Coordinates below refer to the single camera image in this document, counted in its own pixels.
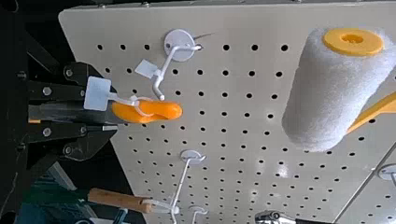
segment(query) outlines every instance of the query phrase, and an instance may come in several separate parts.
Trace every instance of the metal hook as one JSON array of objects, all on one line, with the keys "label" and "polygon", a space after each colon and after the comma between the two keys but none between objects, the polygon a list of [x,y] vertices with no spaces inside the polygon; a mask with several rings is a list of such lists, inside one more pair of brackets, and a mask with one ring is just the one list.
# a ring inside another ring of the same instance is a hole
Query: metal hook
[{"label": "metal hook", "polygon": [[382,166],[381,169],[378,170],[378,176],[384,180],[391,180],[396,187],[396,164]]},{"label": "metal hook", "polygon": [[200,207],[200,206],[191,206],[190,210],[194,212],[194,214],[192,215],[191,224],[195,223],[195,219],[197,217],[197,214],[206,215],[208,213],[207,210],[205,210],[203,207]]},{"label": "metal hook", "polygon": [[164,74],[172,60],[177,62],[186,62],[196,50],[203,49],[201,45],[196,45],[194,38],[184,30],[173,30],[166,35],[164,40],[164,50],[168,55],[163,67],[159,69],[155,64],[146,60],[136,67],[134,70],[143,77],[152,78],[156,76],[152,85],[152,90],[159,100],[163,101],[165,96],[160,90],[160,84],[163,81]]},{"label": "metal hook", "polygon": [[201,163],[201,161],[203,161],[206,158],[206,156],[202,156],[199,152],[194,151],[194,150],[184,150],[181,152],[180,158],[184,162],[186,162],[186,165],[184,166],[183,172],[181,174],[180,180],[177,185],[176,193],[175,193],[171,203],[170,204],[162,203],[162,202],[158,202],[158,201],[151,200],[151,199],[146,199],[146,200],[143,200],[143,202],[142,202],[142,203],[151,203],[156,206],[162,207],[162,208],[155,208],[152,210],[152,212],[154,212],[154,213],[169,213],[171,215],[171,219],[174,224],[177,224],[175,214],[178,214],[180,211],[180,209],[176,206],[178,196],[180,195],[181,187],[183,186],[184,179],[186,177],[186,173],[189,168],[189,165]]}]

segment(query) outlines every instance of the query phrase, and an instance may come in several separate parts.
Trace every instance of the bolt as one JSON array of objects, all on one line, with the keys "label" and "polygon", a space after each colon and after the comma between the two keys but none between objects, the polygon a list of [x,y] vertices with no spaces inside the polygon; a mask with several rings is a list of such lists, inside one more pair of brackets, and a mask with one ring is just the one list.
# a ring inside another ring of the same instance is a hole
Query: bolt
[{"label": "bolt", "polygon": [[17,73],[17,77],[22,79],[22,80],[25,80],[27,78],[27,75],[26,75],[26,73],[24,71],[19,71]]},{"label": "bolt", "polygon": [[51,133],[52,133],[52,130],[51,130],[50,128],[45,128],[44,131],[43,131],[43,135],[44,135],[45,137],[50,136]]},{"label": "bolt", "polygon": [[50,87],[44,87],[43,88],[43,94],[46,96],[49,96],[52,94],[52,89]]},{"label": "bolt", "polygon": [[149,7],[149,2],[143,2],[142,7]]},{"label": "bolt", "polygon": [[85,132],[87,132],[87,128],[86,127],[81,127],[80,131],[81,131],[81,133],[85,133]]},{"label": "bolt", "polygon": [[18,152],[23,152],[25,149],[26,149],[26,145],[25,145],[24,143],[20,143],[20,144],[17,146],[17,151],[18,151]]},{"label": "bolt", "polygon": [[64,155],[69,155],[72,153],[72,148],[71,147],[64,147]]},{"label": "bolt", "polygon": [[67,70],[66,70],[66,76],[67,76],[67,77],[73,76],[73,71],[72,71],[71,69],[67,69]]}]

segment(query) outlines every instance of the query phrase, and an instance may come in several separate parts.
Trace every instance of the roller cover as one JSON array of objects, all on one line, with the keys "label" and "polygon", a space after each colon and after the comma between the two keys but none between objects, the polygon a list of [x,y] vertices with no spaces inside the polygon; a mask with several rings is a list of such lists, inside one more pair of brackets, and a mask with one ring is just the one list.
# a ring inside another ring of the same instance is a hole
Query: roller cover
[{"label": "roller cover", "polygon": [[383,49],[373,56],[348,56],[323,44],[329,29],[306,39],[282,126],[290,141],[304,150],[337,145],[363,106],[396,64],[396,47],[378,30]]}]

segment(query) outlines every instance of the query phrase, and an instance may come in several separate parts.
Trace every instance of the pegboard hole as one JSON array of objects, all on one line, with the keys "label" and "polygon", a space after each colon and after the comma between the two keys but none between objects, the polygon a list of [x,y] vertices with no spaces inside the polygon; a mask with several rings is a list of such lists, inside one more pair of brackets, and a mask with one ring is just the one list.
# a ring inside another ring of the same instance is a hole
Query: pegboard hole
[{"label": "pegboard hole", "polygon": [[251,50],[253,50],[253,51],[256,51],[256,50],[258,50],[259,49],[259,46],[258,45],[252,45],[251,46]]},{"label": "pegboard hole", "polygon": [[282,47],[280,47],[280,49],[281,49],[282,51],[286,51],[286,50],[289,49],[289,46],[288,46],[288,45],[282,45]]}]

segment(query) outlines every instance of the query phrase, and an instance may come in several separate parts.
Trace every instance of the white pegboard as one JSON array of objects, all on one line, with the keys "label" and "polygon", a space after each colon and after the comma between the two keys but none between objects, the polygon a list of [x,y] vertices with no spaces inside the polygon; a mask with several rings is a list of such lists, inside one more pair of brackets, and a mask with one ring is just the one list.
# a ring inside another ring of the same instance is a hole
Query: white pegboard
[{"label": "white pegboard", "polygon": [[393,146],[388,158],[384,158],[379,164],[367,185],[340,217],[339,223],[395,223],[396,218],[396,187],[391,181],[383,180],[377,175],[377,171],[383,165],[395,164],[396,153]]},{"label": "white pegboard", "polygon": [[[77,61],[110,77],[118,92],[139,96],[155,97],[151,81],[134,68],[142,59],[163,63],[169,31],[206,35],[196,40],[204,50],[171,63],[161,85],[168,100],[182,105],[183,116],[122,125],[112,138],[134,193],[169,202],[184,165],[178,155],[195,149],[207,159],[189,169],[180,223],[190,223],[193,204],[209,210],[198,217],[203,223],[252,223],[265,209],[335,220],[393,145],[396,117],[381,115],[328,153],[295,149],[281,117],[312,29],[382,27],[396,40],[396,3],[164,6],[82,7],[60,15]],[[396,89],[394,77],[367,106]],[[169,216],[145,217],[150,224],[170,222]]]}]

